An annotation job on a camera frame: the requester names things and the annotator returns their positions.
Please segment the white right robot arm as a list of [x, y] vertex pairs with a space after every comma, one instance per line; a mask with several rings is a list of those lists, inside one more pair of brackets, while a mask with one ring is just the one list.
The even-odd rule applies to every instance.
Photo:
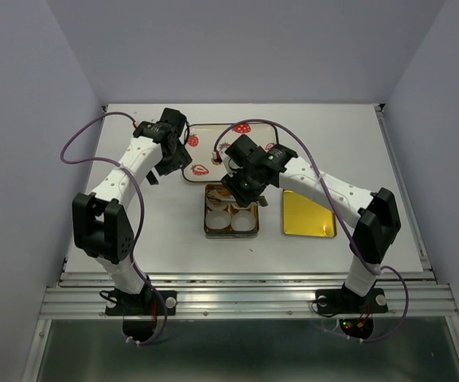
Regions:
[[212, 160], [226, 169], [221, 182], [240, 207], [258, 202], [272, 185], [331, 210], [348, 234], [353, 253], [340, 300], [349, 310], [368, 303], [383, 258], [401, 228], [392, 191], [358, 188], [321, 172], [286, 146], [275, 144], [265, 150], [246, 135], [223, 151], [213, 151]]

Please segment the metal tongs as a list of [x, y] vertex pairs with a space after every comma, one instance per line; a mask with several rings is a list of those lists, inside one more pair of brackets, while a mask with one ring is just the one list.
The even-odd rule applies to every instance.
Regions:
[[231, 193], [226, 189], [212, 189], [208, 192], [208, 199], [217, 201], [217, 202], [224, 202], [224, 203], [232, 203], [235, 201], [235, 198], [231, 195]]

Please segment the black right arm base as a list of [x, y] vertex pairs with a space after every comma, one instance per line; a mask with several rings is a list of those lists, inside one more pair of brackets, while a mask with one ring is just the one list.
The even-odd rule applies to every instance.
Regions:
[[387, 299], [381, 288], [371, 289], [360, 297], [345, 286], [340, 289], [320, 289], [315, 292], [313, 308], [322, 316], [338, 314], [385, 314], [388, 312]]

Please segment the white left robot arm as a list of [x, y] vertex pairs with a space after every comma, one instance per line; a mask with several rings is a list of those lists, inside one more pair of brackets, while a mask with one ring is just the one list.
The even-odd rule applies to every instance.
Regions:
[[73, 240], [77, 248], [95, 259], [123, 293], [133, 313], [150, 308], [149, 279], [135, 263], [134, 246], [140, 235], [131, 227], [126, 210], [133, 198], [144, 201], [140, 185], [158, 183], [158, 177], [183, 170], [192, 159], [182, 141], [187, 119], [180, 111], [165, 108], [155, 122], [134, 124], [129, 146], [119, 160], [99, 158], [113, 166], [89, 193], [72, 201]]

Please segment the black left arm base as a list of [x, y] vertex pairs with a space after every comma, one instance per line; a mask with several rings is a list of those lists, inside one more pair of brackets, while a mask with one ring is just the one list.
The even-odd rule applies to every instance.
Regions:
[[127, 316], [174, 316], [177, 308], [175, 290], [160, 291], [161, 299], [152, 291], [144, 290], [141, 294], [128, 294], [118, 289], [101, 290], [99, 296], [105, 301], [105, 314], [110, 317]]

